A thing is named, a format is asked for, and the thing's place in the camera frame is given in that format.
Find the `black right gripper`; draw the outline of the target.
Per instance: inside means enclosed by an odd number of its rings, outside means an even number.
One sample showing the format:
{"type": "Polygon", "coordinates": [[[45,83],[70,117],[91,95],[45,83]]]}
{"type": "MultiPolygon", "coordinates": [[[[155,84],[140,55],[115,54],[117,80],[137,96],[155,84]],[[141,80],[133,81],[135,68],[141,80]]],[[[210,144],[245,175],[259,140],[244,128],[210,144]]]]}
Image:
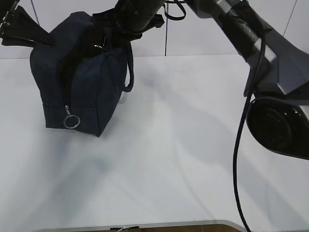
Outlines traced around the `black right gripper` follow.
{"type": "Polygon", "coordinates": [[[160,28],[165,23],[160,14],[146,13],[128,6],[117,6],[93,14],[91,20],[95,24],[110,27],[121,34],[132,37],[141,37],[144,32],[160,28]]]}

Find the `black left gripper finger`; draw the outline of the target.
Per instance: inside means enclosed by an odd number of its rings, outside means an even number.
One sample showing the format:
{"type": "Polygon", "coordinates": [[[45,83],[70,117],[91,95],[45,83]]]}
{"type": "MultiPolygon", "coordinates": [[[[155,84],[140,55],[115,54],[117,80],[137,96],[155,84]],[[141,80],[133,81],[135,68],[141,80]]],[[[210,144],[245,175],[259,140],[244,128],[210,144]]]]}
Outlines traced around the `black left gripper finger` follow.
{"type": "Polygon", "coordinates": [[[36,23],[21,6],[10,10],[1,24],[4,46],[53,46],[53,36],[36,23]]]}

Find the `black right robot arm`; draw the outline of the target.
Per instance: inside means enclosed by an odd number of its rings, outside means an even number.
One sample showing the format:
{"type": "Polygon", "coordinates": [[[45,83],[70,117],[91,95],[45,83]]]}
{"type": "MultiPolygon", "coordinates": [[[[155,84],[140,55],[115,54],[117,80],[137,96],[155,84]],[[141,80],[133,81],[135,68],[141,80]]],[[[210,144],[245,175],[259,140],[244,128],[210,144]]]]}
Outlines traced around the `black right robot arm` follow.
{"type": "Polygon", "coordinates": [[[187,0],[199,18],[213,19],[250,67],[237,132],[244,126],[269,151],[309,157],[309,56],[263,20],[246,0],[187,0]]]}

